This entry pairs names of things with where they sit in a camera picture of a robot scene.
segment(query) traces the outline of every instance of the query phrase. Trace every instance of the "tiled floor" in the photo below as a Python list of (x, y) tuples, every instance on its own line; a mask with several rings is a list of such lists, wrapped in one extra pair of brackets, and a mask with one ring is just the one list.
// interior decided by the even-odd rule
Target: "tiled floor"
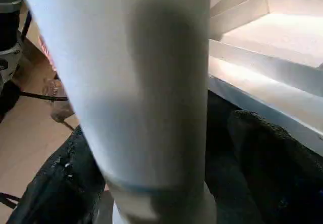
[[(23, 90), (41, 94), (43, 78), (53, 78), (55, 73), (43, 56), (27, 68), (28, 75), (21, 80)], [(71, 134), (49, 114), (46, 101), (20, 97), (0, 124), (0, 192), (22, 196), (45, 160)], [(67, 122), (73, 127), (78, 124), (75, 116)], [(0, 203), (0, 223), (5, 223), (11, 212)]]

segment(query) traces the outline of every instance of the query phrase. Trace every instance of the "black cable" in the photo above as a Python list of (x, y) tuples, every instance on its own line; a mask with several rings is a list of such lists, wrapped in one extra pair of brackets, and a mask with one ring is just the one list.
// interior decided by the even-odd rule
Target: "black cable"
[(37, 99), (45, 99), (45, 100), (52, 100), (52, 101), (68, 101), (69, 99), (67, 97), (55, 97), (55, 96), (46, 96), (41, 94), (33, 94), (28, 92), (21, 92), (21, 96), (31, 97), (31, 98), (37, 98)]
[(25, 25), (24, 25), (24, 28), (22, 29), (22, 32), (21, 32), (21, 41), (22, 42), (24, 42), (24, 40), (26, 39), (28, 30), (29, 30), (29, 27), (30, 27), (31, 20), (32, 20), (31, 12), (28, 11), (27, 18), (26, 18), (26, 21), (25, 21)]
[(68, 129), (70, 129), (71, 131), (74, 131), (74, 128), (73, 128), (70, 124), (68, 124), (67, 122), (62, 121), (61, 123), (62, 123), (64, 126), (66, 126)]
[(20, 198), (0, 192), (0, 202), (11, 209), (15, 209), (17, 204), (11, 200), (19, 202)]

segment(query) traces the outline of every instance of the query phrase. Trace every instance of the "white cylindrical pole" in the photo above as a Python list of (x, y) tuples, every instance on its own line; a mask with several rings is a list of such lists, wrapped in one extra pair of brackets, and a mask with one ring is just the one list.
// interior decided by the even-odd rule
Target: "white cylindrical pole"
[(145, 196), (130, 215), (156, 218), (171, 209), (160, 202), (198, 199), (209, 0), (28, 4), (120, 210)]

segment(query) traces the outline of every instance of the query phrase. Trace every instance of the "dark cloth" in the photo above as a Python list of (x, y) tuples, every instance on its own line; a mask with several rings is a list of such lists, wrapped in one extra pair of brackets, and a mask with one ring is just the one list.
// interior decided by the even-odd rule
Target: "dark cloth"
[[(218, 224), (323, 223), (322, 157), (209, 92), (205, 181)], [(8, 223), (92, 223), (104, 189), (81, 129), (43, 165)], [(111, 221), (106, 195), (100, 221)]]
[(77, 127), (38, 171), (7, 223), (92, 223), (104, 186)]
[(267, 224), (323, 223), (323, 158), (256, 113), (229, 120), (235, 155)]

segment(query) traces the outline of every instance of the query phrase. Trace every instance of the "metal machine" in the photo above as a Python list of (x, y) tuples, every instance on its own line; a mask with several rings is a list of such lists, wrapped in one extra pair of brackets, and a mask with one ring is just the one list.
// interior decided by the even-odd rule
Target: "metal machine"
[(19, 27), (19, 10), (22, 0), (0, 0), (0, 92), (12, 78), (22, 55)]
[(114, 223), (215, 223), (204, 183), (209, 0), (28, 3)]

